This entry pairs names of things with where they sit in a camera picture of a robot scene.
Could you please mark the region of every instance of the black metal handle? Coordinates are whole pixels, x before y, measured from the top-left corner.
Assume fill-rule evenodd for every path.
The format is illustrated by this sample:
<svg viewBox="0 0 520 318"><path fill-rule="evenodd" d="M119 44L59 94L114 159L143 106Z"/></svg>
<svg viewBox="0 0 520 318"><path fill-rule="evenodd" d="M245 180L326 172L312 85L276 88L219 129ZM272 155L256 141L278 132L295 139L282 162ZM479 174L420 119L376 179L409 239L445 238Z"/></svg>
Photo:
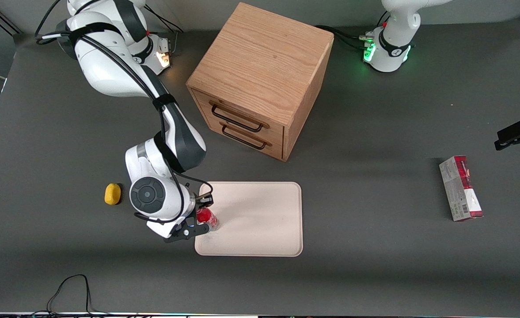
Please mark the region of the black metal handle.
<svg viewBox="0 0 520 318"><path fill-rule="evenodd" d="M234 139L234 140L236 140L236 141L239 141L240 143L243 143L243 144L245 144L245 145L247 145L247 146L250 146L250 147L252 147L252 148L254 148L254 149L256 149L256 150L262 150L262 149L264 149L264 148L266 147L266 145L268 144L268 143L266 143L266 142L264 141L264 143L262 143L262 145L261 145L260 147L258 147L257 145L254 145L254 144L248 143L248 141L245 141L244 139L240 139L239 137L236 137L236 136L234 136L234 135L231 135L231 134L227 133L227 132L225 131L225 129L226 129L226 126L223 125L223 134L224 134L225 136L227 136L227 137L229 137L229 138L232 138L232 139Z"/></svg>
<svg viewBox="0 0 520 318"><path fill-rule="evenodd" d="M258 128L256 128L256 129L254 129L252 127L248 127L247 125L241 124L238 121L234 121L233 119L230 119L230 118L228 118L226 116L223 116L223 115L221 115L219 113L215 113L215 109L217 109L217 105L213 105L213 108L211 109L211 112L213 113L213 115L215 115L215 117L219 117L220 119L228 121L231 124L237 125L240 128L244 128L244 129L246 129L248 131L251 131L252 133L258 133L262 129L262 127L264 127L264 124L259 124Z"/></svg>

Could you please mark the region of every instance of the table surface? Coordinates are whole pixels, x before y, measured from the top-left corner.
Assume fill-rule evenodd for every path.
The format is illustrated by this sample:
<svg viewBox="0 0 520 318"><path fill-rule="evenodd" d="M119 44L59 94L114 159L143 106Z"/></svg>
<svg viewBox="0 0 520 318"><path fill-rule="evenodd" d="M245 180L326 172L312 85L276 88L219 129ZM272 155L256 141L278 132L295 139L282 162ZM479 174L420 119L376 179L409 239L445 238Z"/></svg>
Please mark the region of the table surface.
<svg viewBox="0 0 520 318"><path fill-rule="evenodd" d="M520 145L493 146L520 120L520 19L423 26L393 74L336 42L288 163L207 129L185 81L215 35L181 34L161 75L207 143L189 174L299 183L303 253L199 256L106 205L108 183L129 185L125 151L159 129L153 106L22 40L0 97L0 311L41 310L84 273L100 310L520 317ZM451 220L438 164L452 155L468 156L483 219ZM83 301L74 280L54 309Z"/></svg>

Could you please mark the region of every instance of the wooden cabinet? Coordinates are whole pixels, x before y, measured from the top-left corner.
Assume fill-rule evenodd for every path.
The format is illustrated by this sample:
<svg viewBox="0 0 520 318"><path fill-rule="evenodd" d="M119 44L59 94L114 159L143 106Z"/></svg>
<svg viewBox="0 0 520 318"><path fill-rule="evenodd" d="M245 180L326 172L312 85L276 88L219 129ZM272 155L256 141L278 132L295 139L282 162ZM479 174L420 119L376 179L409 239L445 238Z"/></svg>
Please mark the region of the wooden cabinet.
<svg viewBox="0 0 520 318"><path fill-rule="evenodd" d="M332 43L330 32L240 3L187 88L211 130L287 161Z"/></svg>

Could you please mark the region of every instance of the red and white box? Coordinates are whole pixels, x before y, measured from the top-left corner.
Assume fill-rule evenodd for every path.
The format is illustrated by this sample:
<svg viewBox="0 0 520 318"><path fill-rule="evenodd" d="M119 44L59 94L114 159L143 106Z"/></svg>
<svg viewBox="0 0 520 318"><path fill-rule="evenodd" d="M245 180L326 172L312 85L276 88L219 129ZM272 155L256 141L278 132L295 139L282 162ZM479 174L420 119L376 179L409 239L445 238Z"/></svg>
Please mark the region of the red and white box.
<svg viewBox="0 0 520 318"><path fill-rule="evenodd" d="M466 156L455 155L441 163L439 167L452 212L452 220L460 222L484 216L470 183L470 170L466 167Z"/></svg>

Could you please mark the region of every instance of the green led light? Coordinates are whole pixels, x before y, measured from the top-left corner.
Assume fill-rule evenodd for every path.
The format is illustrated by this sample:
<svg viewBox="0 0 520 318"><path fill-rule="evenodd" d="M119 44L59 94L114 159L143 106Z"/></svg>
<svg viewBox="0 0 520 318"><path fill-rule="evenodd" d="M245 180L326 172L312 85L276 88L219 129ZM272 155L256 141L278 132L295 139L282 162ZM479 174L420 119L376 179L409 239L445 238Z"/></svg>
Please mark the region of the green led light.
<svg viewBox="0 0 520 318"><path fill-rule="evenodd" d="M372 44L369 48L366 49L366 52L364 53L364 60L366 62L369 62L372 60L373 53L376 52L376 45Z"/></svg>
<svg viewBox="0 0 520 318"><path fill-rule="evenodd" d="M403 62L407 60L407 57L409 57L409 51L411 50L411 45L407 48L407 53L405 53L405 57L403 58Z"/></svg>

